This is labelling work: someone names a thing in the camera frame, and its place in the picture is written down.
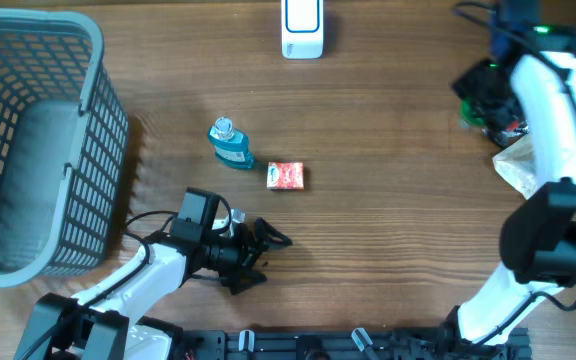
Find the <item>white long pouch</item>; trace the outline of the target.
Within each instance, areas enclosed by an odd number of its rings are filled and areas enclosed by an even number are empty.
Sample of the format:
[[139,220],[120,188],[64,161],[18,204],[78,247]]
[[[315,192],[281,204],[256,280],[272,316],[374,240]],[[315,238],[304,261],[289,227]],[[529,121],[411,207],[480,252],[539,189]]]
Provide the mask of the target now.
[[524,135],[492,159],[499,176],[528,200],[541,185],[530,135]]

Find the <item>red snack packet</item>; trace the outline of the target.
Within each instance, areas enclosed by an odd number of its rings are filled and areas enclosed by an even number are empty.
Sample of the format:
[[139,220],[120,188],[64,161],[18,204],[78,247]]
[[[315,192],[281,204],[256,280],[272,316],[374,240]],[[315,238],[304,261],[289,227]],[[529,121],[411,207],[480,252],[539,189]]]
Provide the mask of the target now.
[[304,164],[269,162],[266,186],[270,190],[304,190]]

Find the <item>blue mouthwash bottle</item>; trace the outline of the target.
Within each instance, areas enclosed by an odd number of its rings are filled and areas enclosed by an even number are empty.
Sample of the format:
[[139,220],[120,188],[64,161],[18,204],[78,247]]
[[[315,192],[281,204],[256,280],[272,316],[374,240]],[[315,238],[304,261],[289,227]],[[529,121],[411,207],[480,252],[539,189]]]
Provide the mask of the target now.
[[234,127],[230,118],[220,117],[208,132],[208,139],[215,149],[215,156],[225,165],[235,169],[252,169],[255,158],[249,149],[249,138]]

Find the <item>green lid jar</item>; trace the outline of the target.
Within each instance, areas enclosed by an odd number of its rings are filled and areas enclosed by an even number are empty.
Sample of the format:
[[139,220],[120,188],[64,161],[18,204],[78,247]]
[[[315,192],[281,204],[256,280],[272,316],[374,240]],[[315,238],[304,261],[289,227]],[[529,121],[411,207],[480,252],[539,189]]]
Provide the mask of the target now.
[[460,118],[468,127],[483,128],[485,126],[483,115],[475,108],[470,98],[465,98],[461,101]]

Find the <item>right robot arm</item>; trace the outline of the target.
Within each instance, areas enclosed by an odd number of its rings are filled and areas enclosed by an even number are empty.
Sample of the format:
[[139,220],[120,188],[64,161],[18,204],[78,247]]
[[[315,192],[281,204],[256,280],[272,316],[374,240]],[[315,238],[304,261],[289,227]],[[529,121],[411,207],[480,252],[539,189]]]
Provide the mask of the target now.
[[[438,329],[440,358],[510,354],[512,330],[576,287],[576,30],[544,24],[535,1],[492,1],[478,25],[490,54],[453,83],[465,123],[505,145],[531,140],[536,191],[504,222],[500,263]],[[576,299],[561,305],[576,310]]]

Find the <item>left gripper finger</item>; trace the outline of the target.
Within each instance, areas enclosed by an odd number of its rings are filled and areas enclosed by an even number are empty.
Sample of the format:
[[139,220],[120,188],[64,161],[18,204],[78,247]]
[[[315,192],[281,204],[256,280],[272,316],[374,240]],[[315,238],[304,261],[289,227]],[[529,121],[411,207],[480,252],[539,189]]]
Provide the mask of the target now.
[[262,217],[254,222],[254,235],[258,242],[259,250],[281,250],[293,245],[293,241]]
[[231,295],[238,295],[267,281],[267,277],[256,270],[241,269],[224,277],[222,285],[227,287]]

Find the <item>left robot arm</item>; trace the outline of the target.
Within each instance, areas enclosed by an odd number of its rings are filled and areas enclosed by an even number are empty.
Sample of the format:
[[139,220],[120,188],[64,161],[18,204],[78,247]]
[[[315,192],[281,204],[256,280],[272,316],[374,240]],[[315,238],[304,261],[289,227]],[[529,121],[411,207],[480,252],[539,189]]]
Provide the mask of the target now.
[[292,240],[263,218],[252,226],[219,194],[187,189],[179,211],[139,238],[134,257],[97,285],[71,297],[43,296],[27,322],[18,359],[219,359],[222,339],[186,335],[171,323],[147,317],[161,299],[200,270],[233,295],[265,282],[254,265]]

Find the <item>black red snack wrapper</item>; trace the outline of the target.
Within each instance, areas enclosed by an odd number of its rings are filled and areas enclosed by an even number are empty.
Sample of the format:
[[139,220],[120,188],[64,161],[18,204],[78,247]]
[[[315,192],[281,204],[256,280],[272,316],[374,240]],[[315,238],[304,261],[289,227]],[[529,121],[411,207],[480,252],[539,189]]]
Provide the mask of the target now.
[[501,149],[507,148],[511,144],[512,139],[520,138],[528,133],[529,127],[525,121],[515,121],[505,130],[484,130],[487,138]]

